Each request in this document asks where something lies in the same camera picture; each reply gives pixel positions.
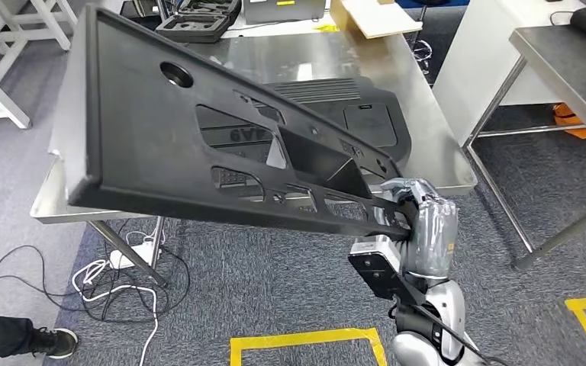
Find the white cable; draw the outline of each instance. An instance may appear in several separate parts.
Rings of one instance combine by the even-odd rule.
[[[127,242],[128,245],[130,245],[129,244],[129,235],[131,235],[131,234],[142,234],[144,236],[143,242],[145,241],[145,239],[150,238],[151,235],[153,235],[153,233],[150,235],[147,235],[147,234],[143,233],[142,231],[130,231],[129,233],[127,233],[127,235],[124,236],[124,241]]]
[[[82,290],[80,290],[80,288],[77,286],[76,284],[76,279],[77,276],[79,276],[81,273],[86,272],[84,275],[84,279],[82,280],[83,284],[91,284],[93,285],[93,280],[95,280],[96,277],[98,277],[102,271],[104,271],[104,269],[106,268],[106,266],[109,265],[108,261],[105,261],[104,259],[98,259],[97,261],[94,261],[92,263],[89,263],[88,265],[86,265],[84,268],[80,269],[79,271],[77,271],[73,276],[72,276],[72,286],[75,288],[75,290],[77,292],[79,292],[79,294],[82,295],[82,299],[84,301],[86,301],[87,303],[90,303],[92,301],[96,301],[99,299],[102,299],[103,297],[107,297],[107,296],[111,296],[111,294],[113,294],[116,291],[120,291],[126,288],[134,288],[137,289],[139,291],[147,291],[150,292],[153,295],[153,307],[152,307],[152,311],[153,311],[153,321],[154,321],[154,327],[153,327],[153,331],[151,332],[149,338],[147,338],[147,341],[145,342],[145,346],[143,347],[143,353],[140,356],[140,366],[143,366],[144,362],[145,362],[145,354],[147,353],[147,348],[150,345],[150,342],[152,340],[152,338],[154,337],[154,335],[156,334],[156,332],[158,331],[158,316],[156,315],[156,302],[157,302],[157,295],[156,292],[151,289],[151,288],[147,288],[147,287],[141,287],[141,286],[133,286],[130,284],[123,284],[121,286],[118,286],[116,288],[114,288],[111,291],[107,291],[104,292],[103,294],[99,294],[96,297],[86,297],[84,296],[84,294],[82,293]]]

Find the black plastic panel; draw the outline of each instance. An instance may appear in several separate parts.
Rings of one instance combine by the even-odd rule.
[[[385,151],[403,168],[412,142],[401,106],[391,91],[375,88],[365,77],[268,84],[279,94],[328,117],[370,145]]]
[[[381,150],[109,11],[87,5],[80,23],[57,106],[56,128],[64,130],[60,135],[66,140],[58,149],[71,205],[408,237],[405,228],[376,223],[374,207],[388,217],[400,208],[373,196],[360,173],[364,168],[386,179],[399,176]],[[275,110],[282,120],[260,113],[257,104]],[[209,146],[200,129],[206,121],[196,113],[202,106],[267,130],[284,161],[270,161],[278,155],[273,153],[266,163],[253,161]],[[255,200],[228,194],[237,185],[250,186],[240,190],[249,196],[263,196]],[[309,192],[314,209],[286,204],[282,198],[291,191]],[[333,214],[325,204],[329,196],[361,204],[365,220]]]

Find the white desk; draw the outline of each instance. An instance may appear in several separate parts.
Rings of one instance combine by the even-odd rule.
[[[494,100],[520,54],[509,42],[519,27],[550,25],[554,11],[583,8],[579,0],[471,0],[446,55],[433,93],[460,146],[497,105],[556,103],[560,98],[525,67],[508,93]],[[567,24],[570,14],[556,14]]]

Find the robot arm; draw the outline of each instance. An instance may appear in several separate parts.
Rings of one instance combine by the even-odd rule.
[[[382,235],[356,240],[349,261],[377,297],[396,303],[390,317],[397,326],[392,352],[398,363],[485,364],[465,334],[462,290],[448,279],[457,235],[456,206],[423,179],[395,178],[382,187],[383,198],[416,205],[415,217],[407,218],[412,236],[407,242]],[[389,219],[377,220],[386,224]]]

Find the metal table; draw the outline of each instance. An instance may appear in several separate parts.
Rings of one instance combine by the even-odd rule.
[[[466,194],[477,183],[402,35],[376,40],[353,39],[343,33],[238,37],[190,47],[261,83],[366,76],[376,88],[394,92],[398,97],[412,138],[410,157],[401,170],[404,176],[425,178],[444,195]],[[146,215],[70,207],[64,196],[63,167],[59,160],[51,166],[33,203],[31,216],[42,223],[88,222],[116,249],[128,253],[127,257],[135,265],[146,269],[154,278],[157,276],[103,222]]]
[[[525,269],[543,257],[556,246],[564,243],[576,233],[586,228],[586,214],[564,228],[560,233],[537,249],[534,249],[529,237],[509,207],[499,187],[488,170],[473,150],[472,143],[481,137],[507,136],[522,133],[541,133],[557,130],[586,128],[586,35],[571,26],[527,27],[518,28],[510,36],[510,42],[520,52],[520,58],[504,81],[493,101],[475,126],[464,147],[472,157],[483,179],[488,183],[493,195],[497,198],[504,212],[509,217],[515,230],[523,241],[529,255],[518,260],[515,267]],[[517,76],[529,64],[538,76],[581,118],[584,124],[572,126],[530,127],[509,131],[484,131],[484,125],[500,104]]]

